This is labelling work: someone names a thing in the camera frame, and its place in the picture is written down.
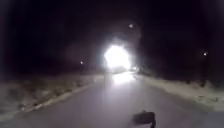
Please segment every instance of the bright light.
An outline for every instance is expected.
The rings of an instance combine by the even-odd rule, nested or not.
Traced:
[[[128,72],[113,76],[113,81],[114,81],[115,85],[121,85],[124,83],[131,82],[133,80],[134,80],[133,75]]]
[[[134,25],[133,24],[129,24],[129,28],[133,28],[134,27]]]
[[[207,56],[208,55],[208,52],[204,52],[204,56]]]
[[[131,63],[129,60],[129,55],[125,49],[119,46],[111,46],[109,50],[105,53],[109,68],[123,67],[125,69],[131,68]]]

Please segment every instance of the night sky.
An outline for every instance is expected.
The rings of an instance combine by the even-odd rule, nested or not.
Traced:
[[[222,5],[218,0],[3,1],[2,74],[60,74],[77,69],[80,60],[97,68],[107,45],[118,38],[135,51],[139,65],[161,77],[197,79],[206,72],[221,78]]]

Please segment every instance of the paved road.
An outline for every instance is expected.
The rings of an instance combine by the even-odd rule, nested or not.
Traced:
[[[0,127],[127,128],[131,115],[143,109],[156,113],[156,128],[214,126],[206,124],[210,122],[207,110],[145,85],[143,81],[133,77],[133,74],[126,73],[111,76],[104,82],[96,82],[90,88],[48,108],[18,115],[2,123]]]

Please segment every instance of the headlight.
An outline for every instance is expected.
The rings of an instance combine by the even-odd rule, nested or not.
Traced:
[[[131,68],[130,57],[128,52],[119,46],[111,46],[104,55],[109,68],[123,67]]]

